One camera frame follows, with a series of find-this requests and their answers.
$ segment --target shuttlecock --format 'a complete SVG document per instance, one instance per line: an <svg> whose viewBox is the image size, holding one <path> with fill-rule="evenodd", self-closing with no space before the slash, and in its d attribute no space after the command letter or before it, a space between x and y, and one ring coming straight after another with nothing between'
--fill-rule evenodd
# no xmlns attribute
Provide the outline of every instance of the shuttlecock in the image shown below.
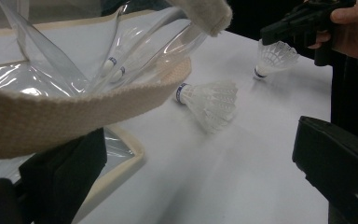
<svg viewBox="0 0 358 224"><path fill-rule="evenodd" d="M264 78L270 74L290 69L297 63L298 57L296 49L282 41L264 46L259 40L255 75Z"/></svg>
<svg viewBox="0 0 358 224"><path fill-rule="evenodd" d="M183 83L173 99L187 105L206 132L216 133L232 119L237 91L232 81L217 81L198 86Z"/></svg>

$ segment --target hand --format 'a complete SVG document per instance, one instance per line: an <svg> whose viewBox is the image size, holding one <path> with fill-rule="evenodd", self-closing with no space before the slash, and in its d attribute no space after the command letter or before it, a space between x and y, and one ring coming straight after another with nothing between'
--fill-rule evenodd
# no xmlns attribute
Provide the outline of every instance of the hand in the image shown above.
<svg viewBox="0 0 358 224"><path fill-rule="evenodd" d="M358 0L354 7L334 10L330 20L339 24L334 31L333 50L358 59ZM330 38L329 33L320 32L317 34L316 44L309 48L317 49Z"/></svg>

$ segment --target beige fabric strap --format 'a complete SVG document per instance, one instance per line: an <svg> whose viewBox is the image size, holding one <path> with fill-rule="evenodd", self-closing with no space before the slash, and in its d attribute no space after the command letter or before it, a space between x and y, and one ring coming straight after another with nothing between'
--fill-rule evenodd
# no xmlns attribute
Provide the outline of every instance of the beige fabric strap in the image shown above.
<svg viewBox="0 0 358 224"><path fill-rule="evenodd" d="M162 103L190 74L184 60L160 83L130 84L76 98L35 97L0 90L0 159L48 150Z"/></svg>

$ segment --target clear plastic bag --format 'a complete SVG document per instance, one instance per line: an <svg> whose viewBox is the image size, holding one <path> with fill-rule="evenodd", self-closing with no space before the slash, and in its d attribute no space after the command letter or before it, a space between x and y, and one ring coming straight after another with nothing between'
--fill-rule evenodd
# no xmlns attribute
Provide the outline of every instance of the clear plastic bag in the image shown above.
<svg viewBox="0 0 358 224"><path fill-rule="evenodd" d="M206 37L164 0L27 3L0 0L1 90L74 97L158 82Z"/></svg>

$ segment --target white table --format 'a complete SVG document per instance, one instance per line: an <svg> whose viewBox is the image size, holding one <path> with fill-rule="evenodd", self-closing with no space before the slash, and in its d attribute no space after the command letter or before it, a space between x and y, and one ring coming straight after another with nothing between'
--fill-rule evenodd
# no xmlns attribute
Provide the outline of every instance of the white table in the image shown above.
<svg viewBox="0 0 358 224"><path fill-rule="evenodd" d="M328 201L292 162L300 116L330 120L332 69L300 57L292 70L254 79L257 43L223 32L192 55L186 81L231 79L237 113L206 134L167 101L118 125L145 146L145 165L80 223L324 224Z"/></svg>

